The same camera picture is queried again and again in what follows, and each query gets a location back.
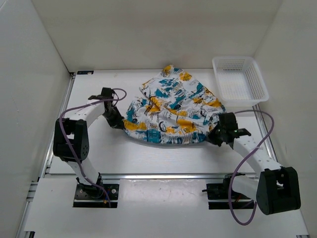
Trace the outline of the colourful printed shorts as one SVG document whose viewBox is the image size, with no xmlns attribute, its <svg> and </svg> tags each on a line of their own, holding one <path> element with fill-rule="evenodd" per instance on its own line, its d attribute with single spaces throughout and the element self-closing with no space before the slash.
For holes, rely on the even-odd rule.
<svg viewBox="0 0 317 238">
<path fill-rule="evenodd" d="M 226 111 L 199 80 L 173 65 L 139 87 L 123 120 L 134 139 L 164 145 L 204 142 Z"/>
</svg>

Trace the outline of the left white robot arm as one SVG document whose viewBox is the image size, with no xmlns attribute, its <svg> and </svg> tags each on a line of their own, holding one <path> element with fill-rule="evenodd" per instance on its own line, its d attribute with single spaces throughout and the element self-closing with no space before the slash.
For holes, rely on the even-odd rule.
<svg viewBox="0 0 317 238">
<path fill-rule="evenodd" d="M 106 192 L 101 174 L 88 158 L 88 129 L 102 116 L 111 128 L 123 130 L 123 116 L 116 103 L 126 95 L 123 89 L 104 87 L 100 94 L 90 96 L 86 104 L 62 112 L 55 122 L 53 154 L 73 169 L 78 184 L 92 198 L 99 198 Z"/>
</svg>

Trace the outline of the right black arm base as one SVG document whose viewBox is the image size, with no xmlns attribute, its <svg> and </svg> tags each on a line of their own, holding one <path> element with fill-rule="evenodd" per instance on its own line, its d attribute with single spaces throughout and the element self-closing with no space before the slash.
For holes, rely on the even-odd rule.
<svg viewBox="0 0 317 238">
<path fill-rule="evenodd" d="M 207 183 L 202 193 L 207 194 L 209 210 L 229 210 L 227 190 L 221 183 Z M 254 201 L 240 193 L 231 193 L 234 210 L 253 209 Z"/>
</svg>

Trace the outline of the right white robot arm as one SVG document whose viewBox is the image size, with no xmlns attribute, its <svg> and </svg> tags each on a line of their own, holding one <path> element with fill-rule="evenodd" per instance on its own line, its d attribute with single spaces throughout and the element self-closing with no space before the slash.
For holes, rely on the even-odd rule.
<svg viewBox="0 0 317 238">
<path fill-rule="evenodd" d="M 265 215 L 298 210 L 301 207 L 297 171 L 271 159 L 256 143 L 251 133 L 239 128 L 234 113 L 219 116 L 207 141 L 221 146 L 227 144 L 243 157 L 232 174 L 228 174 L 222 186 L 229 199 L 242 194 L 253 200 Z"/>
</svg>

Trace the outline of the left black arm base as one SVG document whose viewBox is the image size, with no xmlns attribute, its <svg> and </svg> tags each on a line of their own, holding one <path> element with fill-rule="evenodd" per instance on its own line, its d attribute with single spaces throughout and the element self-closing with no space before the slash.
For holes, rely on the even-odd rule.
<svg viewBox="0 0 317 238">
<path fill-rule="evenodd" d="M 117 208 L 119 184 L 104 183 L 110 202 L 102 190 L 94 186 L 77 183 L 74 194 L 73 207 L 75 208 Z"/>
</svg>

